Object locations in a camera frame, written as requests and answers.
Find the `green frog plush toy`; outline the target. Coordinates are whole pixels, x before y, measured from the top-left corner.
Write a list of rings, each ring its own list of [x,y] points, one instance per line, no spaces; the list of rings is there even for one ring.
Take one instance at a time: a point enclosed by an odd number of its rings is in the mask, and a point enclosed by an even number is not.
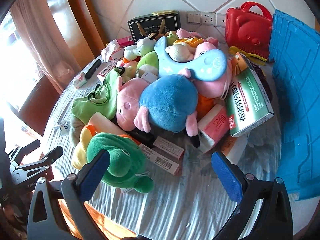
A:
[[[84,126],[73,152],[73,167],[80,170],[100,150],[106,150],[110,155],[110,164],[102,177],[105,184],[135,189],[139,193],[149,193],[153,189],[153,180],[145,169],[146,156],[127,134],[98,133],[93,125]]]

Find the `red white long box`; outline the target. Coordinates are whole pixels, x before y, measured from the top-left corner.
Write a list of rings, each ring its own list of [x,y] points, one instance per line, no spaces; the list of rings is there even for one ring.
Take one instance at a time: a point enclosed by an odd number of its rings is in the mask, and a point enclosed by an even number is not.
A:
[[[146,158],[158,167],[162,168],[163,170],[166,170],[172,175],[177,175],[179,173],[180,165],[178,163],[162,156],[158,152],[148,148],[143,144],[140,144],[139,148],[142,150]]]

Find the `white medicine box with text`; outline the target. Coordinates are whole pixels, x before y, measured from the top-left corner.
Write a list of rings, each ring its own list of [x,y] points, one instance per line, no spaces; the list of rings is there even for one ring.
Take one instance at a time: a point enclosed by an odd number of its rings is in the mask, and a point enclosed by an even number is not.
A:
[[[158,136],[153,142],[153,146],[156,146],[160,150],[163,150],[165,153],[178,160],[180,160],[184,154],[184,148],[181,148],[180,146],[177,146],[173,142],[170,142],[160,136]]]

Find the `small white sachet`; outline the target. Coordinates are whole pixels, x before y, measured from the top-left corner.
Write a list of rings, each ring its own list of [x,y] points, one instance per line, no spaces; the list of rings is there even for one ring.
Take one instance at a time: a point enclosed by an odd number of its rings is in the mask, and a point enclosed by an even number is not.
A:
[[[54,129],[58,131],[59,136],[61,136],[61,137],[65,136],[65,135],[69,135],[70,128],[71,128],[71,126],[68,121],[58,122],[54,126]]]

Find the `white medicine bottle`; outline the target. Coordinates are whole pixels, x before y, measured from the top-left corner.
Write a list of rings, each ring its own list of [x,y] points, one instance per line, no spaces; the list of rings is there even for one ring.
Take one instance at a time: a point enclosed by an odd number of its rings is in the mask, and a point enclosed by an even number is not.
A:
[[[247,142],[248,139],[246,135],[240,137],[232,137],[229,135],[222,141],[220,150],[232,164],[237,165],[244,153]]]

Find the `pink white tissue pack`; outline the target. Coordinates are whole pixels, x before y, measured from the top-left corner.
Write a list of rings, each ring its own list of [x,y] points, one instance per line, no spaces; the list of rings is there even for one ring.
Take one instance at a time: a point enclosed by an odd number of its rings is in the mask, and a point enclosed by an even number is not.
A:
[[[229,131],[229,121],[225,106],[216,104],[197,124],[200,135],[199,150],[207,153]]]

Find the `green towel bib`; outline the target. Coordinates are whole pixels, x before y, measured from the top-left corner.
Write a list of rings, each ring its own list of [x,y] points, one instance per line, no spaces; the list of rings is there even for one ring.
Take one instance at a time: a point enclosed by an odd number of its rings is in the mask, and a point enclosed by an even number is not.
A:
[[[119,73],[115,69],[109,71],[103,83],[97,84],[95,90],[73,101],[71,114],[85,125],[97,112],[108,119],[113,119],[117,110],[116,80],[118,77]]]

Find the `black pouch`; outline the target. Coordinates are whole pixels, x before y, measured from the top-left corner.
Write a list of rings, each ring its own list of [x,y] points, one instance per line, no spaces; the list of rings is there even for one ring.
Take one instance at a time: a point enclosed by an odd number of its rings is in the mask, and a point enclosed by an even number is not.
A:
[[[156,137],[152,133],[146,133],[138,128],[133,129],[132,131],[127,132],[128,135],[136,139],[138,142],[147,146],[148,148],[154,148],[153,143],[156,140]]]

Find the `green white medicine box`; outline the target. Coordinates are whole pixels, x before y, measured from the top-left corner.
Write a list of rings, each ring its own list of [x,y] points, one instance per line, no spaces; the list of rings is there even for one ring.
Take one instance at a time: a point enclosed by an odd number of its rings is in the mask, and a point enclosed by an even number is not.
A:
[[[239,52],[231,63],[236,75],[231,79],[225,103],[230,134],[240,137],[272,118],[274,111],[255,64]]]

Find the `black remote stick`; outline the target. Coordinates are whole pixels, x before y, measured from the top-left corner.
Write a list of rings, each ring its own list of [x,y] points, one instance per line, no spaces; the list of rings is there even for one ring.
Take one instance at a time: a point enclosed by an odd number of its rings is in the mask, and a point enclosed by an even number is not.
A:
[[[85,74],[85,78],[87,80],[89,80],[93,76],[94,72],[100,67],[101,63],[102,61],[100,59],[97,59],[95,63],[93,63],[93,65],[89,68],[89,70]]]

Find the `pink pig plush blue body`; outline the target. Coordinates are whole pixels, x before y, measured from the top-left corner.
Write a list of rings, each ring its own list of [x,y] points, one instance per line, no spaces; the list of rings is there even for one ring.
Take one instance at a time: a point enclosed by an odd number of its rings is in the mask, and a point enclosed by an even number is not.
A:
[[[126,132],[149,133],[157,126],[172,133],[185,131],[195,148],[200,146],[197,127],[198,92],[188,69],[148,83],[135,77],[116,79],[117,123]]]

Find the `light blue plastic toy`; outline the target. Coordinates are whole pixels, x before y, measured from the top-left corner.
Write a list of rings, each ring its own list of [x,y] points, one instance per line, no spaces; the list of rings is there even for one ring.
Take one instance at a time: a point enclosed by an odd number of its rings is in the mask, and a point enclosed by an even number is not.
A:
[[[167,40],[164,36],[154,46],[159,61],[159,78],[177,74],[180,70],[187,68],[190,70],[193,79],[215,81],[223,76],[227,70],[227,58],[223,51],[219,49],[209,50],[195,60],[179,63],[169,56],[165,51],[166,47]]]

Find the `orange curtain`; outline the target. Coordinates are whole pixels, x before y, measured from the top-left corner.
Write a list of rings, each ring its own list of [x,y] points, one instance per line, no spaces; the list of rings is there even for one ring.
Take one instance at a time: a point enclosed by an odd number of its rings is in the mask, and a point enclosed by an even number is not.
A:
[[[61,35],[47,0],[16,0],[10,14],[20,38],[61,94],[81,68]]]

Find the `green yellow plush ball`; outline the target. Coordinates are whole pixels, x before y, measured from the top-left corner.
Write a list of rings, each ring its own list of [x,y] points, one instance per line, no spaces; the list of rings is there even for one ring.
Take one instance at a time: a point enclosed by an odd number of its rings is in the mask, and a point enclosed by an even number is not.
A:
[[[144,55],[137,64],[136,77],[142,77],[145,72],[150,72],[155,76],[159,74],[159,60],[155,51]]]

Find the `blue plastic storage crate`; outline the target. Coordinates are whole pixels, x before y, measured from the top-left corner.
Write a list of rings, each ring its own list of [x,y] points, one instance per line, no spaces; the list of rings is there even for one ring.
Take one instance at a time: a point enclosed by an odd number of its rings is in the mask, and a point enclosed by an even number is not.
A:
[[[276,10],[269,51],[281,123],[277,175],[299,200],[318,197],[319,32]]]

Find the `yellow plastic comb toy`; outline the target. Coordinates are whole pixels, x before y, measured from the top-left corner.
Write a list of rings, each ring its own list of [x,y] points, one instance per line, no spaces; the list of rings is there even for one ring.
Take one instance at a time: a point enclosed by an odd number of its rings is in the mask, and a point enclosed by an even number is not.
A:
[[[232,55],[235,55],[236,53],[240,53],[240,54],[243,54],[245,55],[245,57],[247,57],[250,61],[252,61],[253,63],[255,64],[259,64],[259,65],[262,65],[264,66],[265,63],[267,62],[267,59],[266,58],[263,58],[257,54],[253,54],[253,53],[247,53],[245,52],[244,50],[241,50],[239,49],[238,47],[236,46],[231,46],[229,47],[228,49],[228,53],[229,54],[232,54]]]

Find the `white rabbit plush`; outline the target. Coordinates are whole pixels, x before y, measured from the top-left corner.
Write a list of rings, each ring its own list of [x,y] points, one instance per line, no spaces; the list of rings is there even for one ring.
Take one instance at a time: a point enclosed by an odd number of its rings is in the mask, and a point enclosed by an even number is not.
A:
[[[145,38],[140,38],[136,44],[125,47],[123,56],[124,63],[134,61],[137,57],[143,57],[147,53],[154,51],[156,36],[157,33],[151,33]]]

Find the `cream small plush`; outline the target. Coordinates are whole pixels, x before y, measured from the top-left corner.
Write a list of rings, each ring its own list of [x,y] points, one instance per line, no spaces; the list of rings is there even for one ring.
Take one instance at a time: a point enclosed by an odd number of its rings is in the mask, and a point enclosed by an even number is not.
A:
[[[176,43],[165,48],[165,52],[176,62],[189,62],[194,59],[195,48],[187,43]]]

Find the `red bear plastic case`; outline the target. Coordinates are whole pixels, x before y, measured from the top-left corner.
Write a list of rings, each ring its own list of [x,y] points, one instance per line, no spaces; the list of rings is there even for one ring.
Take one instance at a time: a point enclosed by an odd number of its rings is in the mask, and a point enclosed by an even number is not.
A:
[[[226,12],[225,39],[229,47],[237,47],[267,59],[273,18],[260,3],[245,2]]]

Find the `black gift box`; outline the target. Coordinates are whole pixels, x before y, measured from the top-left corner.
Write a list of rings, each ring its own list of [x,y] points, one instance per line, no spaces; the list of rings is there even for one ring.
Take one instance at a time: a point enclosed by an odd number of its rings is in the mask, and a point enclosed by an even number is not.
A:
[[[179,11],[161,11],[135,17],[127,22],[135,42],[152,33],[166,34],[181,27]]]

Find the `white wall socket panel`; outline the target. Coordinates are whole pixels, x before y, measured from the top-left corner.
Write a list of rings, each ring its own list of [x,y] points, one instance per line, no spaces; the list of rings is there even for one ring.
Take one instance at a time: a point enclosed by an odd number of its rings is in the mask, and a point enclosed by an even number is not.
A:
[[[224,28],[226,26],[226,15],[216,12],[188,11],[187,22]]]

